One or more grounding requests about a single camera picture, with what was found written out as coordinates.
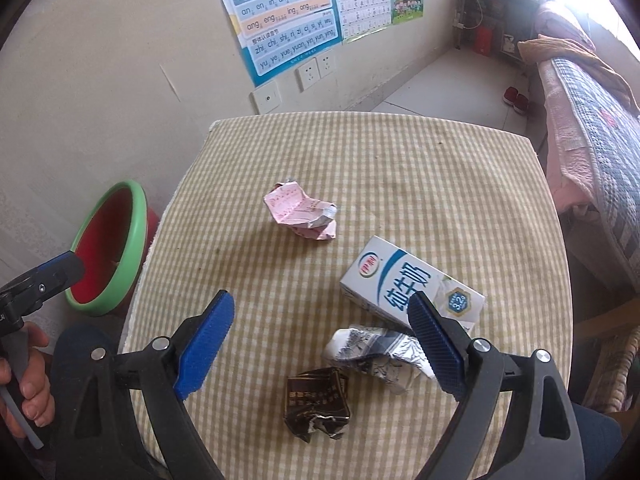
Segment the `person's left hand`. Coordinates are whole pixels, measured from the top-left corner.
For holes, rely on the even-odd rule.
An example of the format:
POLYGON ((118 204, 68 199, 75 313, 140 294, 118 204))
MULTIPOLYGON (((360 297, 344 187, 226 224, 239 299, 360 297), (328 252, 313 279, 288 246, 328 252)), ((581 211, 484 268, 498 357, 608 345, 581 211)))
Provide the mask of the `person's left hand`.
MULTIPOLYGON (((37 427, 49 426, 55 414, 55 400, 51 393, 50 379, 46 373, 46 360, 39 348, 47 347, 49 338, 36 324, 26 322, 23 332, 28 333, 28 362, 20 381, 20 389, 24 402, 22 412, 37 427)), ((12 370, 9 362, 1 357, 1 385, 10 382, 12 370)), ((15 417, 8 411, 1 400, 1 417, 14 438, 26 438, 15 417)))

